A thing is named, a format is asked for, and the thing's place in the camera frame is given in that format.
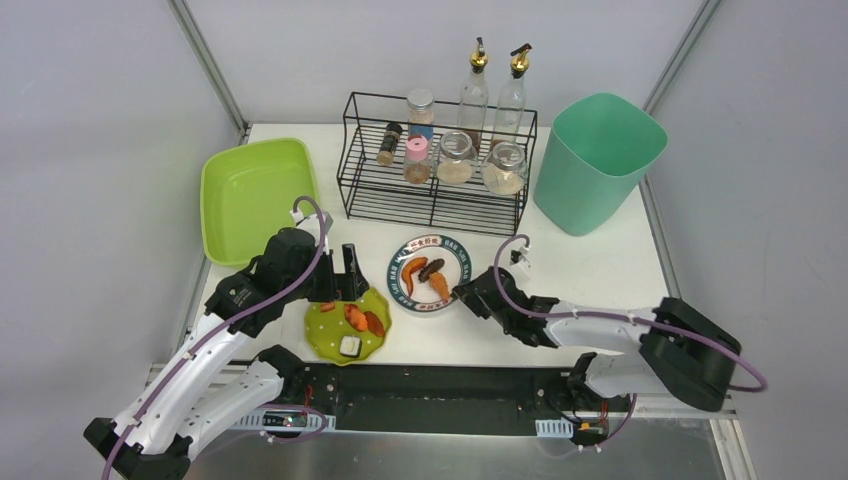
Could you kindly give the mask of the glass jar with metal ring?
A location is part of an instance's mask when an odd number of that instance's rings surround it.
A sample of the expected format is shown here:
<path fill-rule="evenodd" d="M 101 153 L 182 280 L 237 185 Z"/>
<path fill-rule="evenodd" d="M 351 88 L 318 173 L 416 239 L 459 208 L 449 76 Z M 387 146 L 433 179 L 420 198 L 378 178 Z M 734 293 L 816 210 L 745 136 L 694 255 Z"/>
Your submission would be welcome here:
<path fill-rule="evenodd" d="M 514 195 L 527 183 L 528 161 L 522 146 L 507 141 L 496 143 L 485 158 L 481 174 L 485 188 L 496 195 Z"/>

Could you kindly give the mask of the pink lid spice jar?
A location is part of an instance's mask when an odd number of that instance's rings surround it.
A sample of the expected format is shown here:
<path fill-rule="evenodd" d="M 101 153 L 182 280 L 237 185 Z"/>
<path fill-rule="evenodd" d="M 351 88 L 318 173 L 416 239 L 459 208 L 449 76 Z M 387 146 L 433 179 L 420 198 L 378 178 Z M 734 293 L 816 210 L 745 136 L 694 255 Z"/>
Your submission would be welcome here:
<path fill-rule="evenodd" d="M 403 176 L 410 184 L 423 184 L 431 177 L 429 141 L 423 135 L 412 135 L 405 142 Z"/>

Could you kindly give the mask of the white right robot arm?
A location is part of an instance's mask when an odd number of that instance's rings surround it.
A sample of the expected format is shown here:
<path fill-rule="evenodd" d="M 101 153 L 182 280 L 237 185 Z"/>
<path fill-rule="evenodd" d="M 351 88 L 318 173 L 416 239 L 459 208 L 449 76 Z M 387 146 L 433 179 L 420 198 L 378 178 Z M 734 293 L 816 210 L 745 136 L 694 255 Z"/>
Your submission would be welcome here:
<path fill-rule="evenodd" d="M 741 363 L 738 340 L 678 298 L 637 310 L 578 306 L 526 295 L 504 268 L 489 268 L 453 295 L 525 345 L 583 348 L 572 382 L 601 398 L 668 393 L 717 412 Z"/>

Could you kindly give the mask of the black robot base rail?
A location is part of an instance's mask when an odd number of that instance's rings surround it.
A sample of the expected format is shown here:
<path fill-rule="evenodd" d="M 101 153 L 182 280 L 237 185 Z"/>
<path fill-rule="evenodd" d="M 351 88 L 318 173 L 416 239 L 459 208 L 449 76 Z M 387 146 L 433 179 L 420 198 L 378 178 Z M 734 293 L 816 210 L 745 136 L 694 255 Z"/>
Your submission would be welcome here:
<path fill-rule="evenodd" d="M 534 436 L 540 421 L 589 421 L 627 411 L 568 381 L 568 369 L 311 363 L 277 400 L 335 418 L 337 430 Z"/>

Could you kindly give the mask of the oil bottle with gold cap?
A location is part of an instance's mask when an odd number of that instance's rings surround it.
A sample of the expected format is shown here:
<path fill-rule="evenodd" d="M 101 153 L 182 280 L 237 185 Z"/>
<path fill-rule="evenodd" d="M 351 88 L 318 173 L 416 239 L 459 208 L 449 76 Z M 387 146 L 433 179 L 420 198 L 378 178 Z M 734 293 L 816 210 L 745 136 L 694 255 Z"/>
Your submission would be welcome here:
<path fill-rule="evenodd" d="M 485 77 L 488 55 L 482 37 L 476 38 L 476 46 L 470 55 L 469 63 L 469 76 L 460 88 L 457 126 L 469 136 L 474 149 L 480 150 L 489 102 L 489 88 Z"/>

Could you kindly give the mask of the black lid spice jar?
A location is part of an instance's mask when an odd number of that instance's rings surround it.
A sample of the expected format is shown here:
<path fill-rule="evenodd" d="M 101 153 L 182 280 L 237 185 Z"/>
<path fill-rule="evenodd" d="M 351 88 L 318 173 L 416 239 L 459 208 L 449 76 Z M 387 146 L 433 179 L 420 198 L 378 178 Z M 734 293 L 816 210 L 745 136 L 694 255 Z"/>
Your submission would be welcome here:
<path fill-rule="evenodd" d="M 389 122 L 385 128 L 376 161 L 379 165 L 390 166 L 395 159 L 395 152 L 404 132 L 403 126 L 397 122 Z"/>

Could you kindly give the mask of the silver lid pellet jar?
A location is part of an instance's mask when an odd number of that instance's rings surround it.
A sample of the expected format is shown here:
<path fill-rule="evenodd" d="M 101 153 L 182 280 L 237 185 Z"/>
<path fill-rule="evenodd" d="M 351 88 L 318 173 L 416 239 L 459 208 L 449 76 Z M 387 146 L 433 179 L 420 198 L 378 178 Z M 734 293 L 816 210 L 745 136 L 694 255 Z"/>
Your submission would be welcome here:
<path fill-rule="evenodd" d="M 434 96 L 425 88 L 416 88 L 407 95 L 409 134 L 430 141 L 433 137 Z"/>

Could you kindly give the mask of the white plate with blue rim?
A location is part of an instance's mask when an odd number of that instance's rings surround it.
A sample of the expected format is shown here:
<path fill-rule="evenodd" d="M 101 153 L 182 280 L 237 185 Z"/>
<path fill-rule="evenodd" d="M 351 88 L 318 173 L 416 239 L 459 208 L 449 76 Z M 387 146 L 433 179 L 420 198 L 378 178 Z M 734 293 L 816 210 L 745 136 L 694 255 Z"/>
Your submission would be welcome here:
<path fill-rule="evenodd" d="M 471 256 L 458 240 L 443 234 L 428 234 L 415 237 L 399 248 L 390 257 L 386 273 L 389 296 L 403 309 L 416 314 L 431 314 L 450 306 L 455 297 L 444 302 L 428 282 L 420 282 L 414 276 L 415 288 L 412 297 L 406 293 L 401 279 L 404 265 L 415 257 L 427 257 L 429 262 L 442 258 L 444 267 L 439 271 L 446 278 L 451 294 L 453 288 L 471 280 L 473 273 Z"/>

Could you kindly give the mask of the glass jar with beige powder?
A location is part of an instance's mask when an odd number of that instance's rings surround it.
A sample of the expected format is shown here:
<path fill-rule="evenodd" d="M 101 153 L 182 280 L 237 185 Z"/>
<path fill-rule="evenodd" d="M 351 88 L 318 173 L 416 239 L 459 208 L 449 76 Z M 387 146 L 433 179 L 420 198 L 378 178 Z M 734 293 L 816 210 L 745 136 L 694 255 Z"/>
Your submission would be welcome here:
<path fill-rule="evenodd" d="M 477 151 L 471 137 L 460 130 L 442 134 L 432 149 L 436 178 L 444 184 L 468 182 L 475 172 Z"/>

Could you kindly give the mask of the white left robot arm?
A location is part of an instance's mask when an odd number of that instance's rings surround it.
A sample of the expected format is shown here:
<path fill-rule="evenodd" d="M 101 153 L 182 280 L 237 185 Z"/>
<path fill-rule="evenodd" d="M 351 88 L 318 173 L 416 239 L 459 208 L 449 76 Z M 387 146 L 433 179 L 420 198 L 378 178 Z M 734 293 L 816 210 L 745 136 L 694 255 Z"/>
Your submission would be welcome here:
<path fill-rule="evenodd" d="M 205 313 L 183 345 L 138 398 L 113 418 L 95 418 L 84 437 L 105 459 L 102 478 L 181 479 L 191 462 L 221 432 L 251 410 L 298 389 L 304 362 L 281 346 L 256 355 L 248 369 L 212 395 L 205 392 L 246 344 L 285 307 L 354 302 L 369 284 L 356 249 L 342 247 L 344 270 L 321 233 L 286 227 L 263 254 L 219 281 Z"/>

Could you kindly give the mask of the oil bottle with black spout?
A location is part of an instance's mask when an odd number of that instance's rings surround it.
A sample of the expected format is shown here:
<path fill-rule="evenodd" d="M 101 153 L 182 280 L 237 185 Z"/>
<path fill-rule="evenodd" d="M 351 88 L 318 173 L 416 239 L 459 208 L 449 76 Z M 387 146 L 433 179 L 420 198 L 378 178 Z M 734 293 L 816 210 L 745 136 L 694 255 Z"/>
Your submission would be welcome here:
<path fill-rule="evenodd" d="M 510 53 L 510 78 L 499 92 L 492 147 L 503 142 L 514 142 L 517 138 L 526 106 L 524 76 L 529 69 L 528 54 L 531 50 L 531 44 L 525 43 Z"/>

